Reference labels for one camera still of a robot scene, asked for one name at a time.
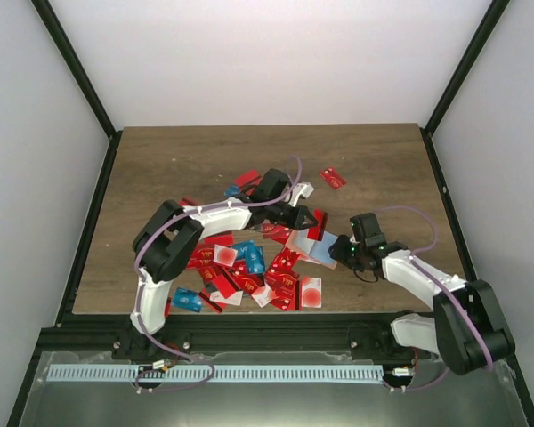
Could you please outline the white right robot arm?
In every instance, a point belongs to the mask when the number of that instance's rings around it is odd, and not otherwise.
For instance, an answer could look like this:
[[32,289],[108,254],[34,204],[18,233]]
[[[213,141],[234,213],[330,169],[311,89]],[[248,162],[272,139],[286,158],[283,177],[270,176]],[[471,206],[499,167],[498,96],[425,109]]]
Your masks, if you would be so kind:
[[329,256],[355,273],[370,271],[404,288],[432,312],[396,318],[377,337],[384,356],[396,359],[414,347],[466,375],[514,355],[514,338],[488,282],[450,275],[420,259],[419,250],[388,241],[374,213],[356,215],[350,224],[352,235],[339,236]]

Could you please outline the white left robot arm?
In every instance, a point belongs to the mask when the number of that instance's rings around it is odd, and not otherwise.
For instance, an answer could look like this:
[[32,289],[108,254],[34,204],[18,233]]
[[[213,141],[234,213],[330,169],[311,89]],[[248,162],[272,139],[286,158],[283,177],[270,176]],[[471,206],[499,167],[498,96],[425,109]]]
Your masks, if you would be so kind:
[[133,349],[144,359],[164,349],[158,331],[165,324],[165,305],[171,285],[189,263],[204,238],[228,231],[250,229],[263,222],[292,230],[307,230],[317,223],[301,198],[314,191],[309,182],[291,181],[278,169],[269,170],[223,201],[207,205],[180,205],[167,200],[150,217],[133,241],[138,288],[130,319],[138,331]]

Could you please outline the pink card holder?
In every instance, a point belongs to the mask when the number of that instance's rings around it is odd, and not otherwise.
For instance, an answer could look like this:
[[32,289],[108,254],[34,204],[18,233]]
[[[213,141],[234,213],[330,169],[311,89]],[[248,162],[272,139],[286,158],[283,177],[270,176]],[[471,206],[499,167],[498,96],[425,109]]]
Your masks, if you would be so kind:
[[330,257],[329,249],[336,241],[337,236],[327,231],[324,232],[322,240],[313,240],[308,238],[307,230],[294,230],[285,246],[300,254],[304,261],[317,263],[333,270],[337,261]]

